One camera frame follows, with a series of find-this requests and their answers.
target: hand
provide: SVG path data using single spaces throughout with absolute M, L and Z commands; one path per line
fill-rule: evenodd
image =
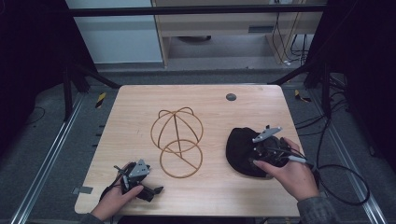
M 136 197 L 142 191 L 143 186 L 136 186 L 122 194 L 120 187 L 120 179 L 105 196 L 96 205 L 96 207 L 91 211 L 91 214 L 102 221 L 107 220 L 108 218 L 116 215 L 121 208 L 130 202 L 132 199 Z
M 300 151 L 297 144 L 288 138 L 284 139 L 291 148 Z M 277 179 L 283 188 L 297 201 L 319 196 L 315 178 L 306 164 L 289 161 L 280 168 L 265 161 L 254 161 L 254 164 Z

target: metal bar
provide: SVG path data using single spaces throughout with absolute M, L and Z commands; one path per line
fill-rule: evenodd
M 46 183 L 46 180 L 50 174 L 53 164 L 56 162 L 56 158 L 58 157 L 59 152 L 64 145 L 64 141 L 69 134 L 71 127 L 77 117 L 78 111 L 81 108 L 81 103 L 85 94 L 78 93 L 76 97 L 76 102 L 74 104 L 74 111 L 71 114 L 69 120 L 65 121 L 61 127 L 61 130 L 58 132 L 51 148 L 49 149 L 49 153 L 47 154 L 46 159 L 44 159 L 37 175 L 35 176 L 35 180 L 33 181 L 31 187 L 23 198 L 19 208 L 15 212 L 14 216 L 11 219 L 12 224 L 23 224 L 26 222 L 29 217 L 33 206 L 35 205 L 35 201 L 38 198 L 41 190 Z
M 320 100 L 319 96 L 315 93 L 315 91 L 308 90 L 309 93 L 312 96 L 312 101 L 315 103 L 317 106 L 317 109 L 319 111 L 320 115 L 323 115 L 323 111 L 320 106 Z M 338 157 L 341 160 L 341 163 L 348 167 L 349 169 L 354 170 L 356 173 L 361 174 L 359 171 L 358 166 L 355 164 L 355 162 L 352 160 L 351 156 L 347 152 L 347 147 L 344 145 L 342 138 L 338 134 L 336 128 L 332 123 L 330 123 L 329 126 L 329 133 L 331 135 L 331 138 L 333 142 L 335 143 L 335 151 L 338 154 Z M 358 195 L 360 200 L 363 200 L 365 198 L 366 190 L 365 186 L 361 181 L 354 175 L 349 175 L 349 179 L 351 181 L 351 184 L 353 188 L 355 189 L 356 194 Z M 363 205 L 364 210 L 366 211 L 367 217 L 370 219 L 372 223 L 375 224 L 385 224 L 388 223 L 382 214 L 381 208 L 379 207 L 378 203 L 375 200 L 375 197 L 373 193 L 370 195 L 369 200 L 367 203 Z
M 120 8 L 77 8 L 50 10 L 49 14 L 72 17 L 143 16 L 179 14 L 223 14 L 263 12 L 320 12 L 328 9 L 326 4 L 290 5 L 241 5 L 241 6 L 198 6 L 198 7 L 120 7 Z

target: finger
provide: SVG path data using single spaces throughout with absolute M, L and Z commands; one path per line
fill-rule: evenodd
M 276 172 L 279 169 L 266 161 L 253 161 L 253 163 L 271 176 L 276 176 Z
M 291 141 L 289 138 L 283 137 L 283 139 L 285 140 L 285 142 L 294 150 L 296 151 L 300 151 L 300 147 L 295 144 L 293 141 Z
M 134 188 L 132 188 L 131 190 L 129 190 L 127 193 L 125 193 L 124 195 L 126 196 L 127 200 L 130 201 L 133 198 L 136 197 L 136 195 L 138 195 L 142 190 L 143 190 L 143 186 L 138 185 Z

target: gray floor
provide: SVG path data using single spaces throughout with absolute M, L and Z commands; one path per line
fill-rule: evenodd
M 210 41 L 199 38 L 174 38 L 170 61 L 166 68 L 135 69 L 133 73 L 105 72 L 104 76 L 120 84 L 215 84 L 215 83 L 266 83 L 286 75 L 300 62 L 291 65 L 277 64 L 263 36 L 212 36 Z M 79 112 L 59 154 L 54 157 L 48 179 L 40 189 L 28 220 L 35 223 L 55 223 L 60 220 L 76 222 L 81 215 L 74 212 L 77 195 L 72 193 L 80 187 L 90 166 L 99 133 L 106 124 L 111 106 L 117 96 L 102 83 L 88 78 L 92 87 L 89 93 L 74 91 L 74 99 L 81 99 Z M 318 106 L 320 88 L 305 90 L 301 85 L 304 74 L 283 86 L 290 113 L 296 124 L 321 115 Z M 311 103 L 296 99 L 294 91 L 309 97 Z M 106 92 L 100 109 L 95 108 L 98 95 Z M 344 100 L 342 94 L 333 97 L 333 105 Z M 354 118 L 347 112 L 347 103 L 333 110 L 330 129 L 326 131 L 321 145 L 320 164 L 348 161 L 339 148 L 346 148 L 352 164 L 369 183 L 372 198 L 364 206 L 352 206 L 329 196 L 343 223 L 396 223 L 396 174 L 385 160 L 371 157 L 368 146 Z M 36 98 L 36 109 L 27 125 L 17 137 L 10 153 L 0 164 L 0 220 L 7 223 L 15 214 L 23 198 L 35 181 L 35 175 L 46 159 L 52 143 L 63 125 L 64 98 L 62 85 L 43 91 Z M 314 125 L 298 129 L 305 154 L 314 160 L 318 150 L 324 119 Z M 323 170 L 322 177 L 336 195 L 349 201 L 358 201 L 359 183 L 353 176 L 337 170 Z M 386 220 L 373 220 L 367 211 L 377 209 Z M 297 223 L 297 217 L 272 217 L 269 223 Z

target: tape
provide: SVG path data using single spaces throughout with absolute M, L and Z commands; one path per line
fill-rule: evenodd
M 92 190 L 93 190 L 93 188 L 82 186 L 81 188 L 73 188 L 72 193 L 73 194 L 80 194 L 80 193 L 91 194 Z
M 105 92 L 100 93 L 98 101 L 96 102 L 95 108 L 100 108 L 102 106 L 102 103 L 105 100 L 105 97 L 106 97 Z

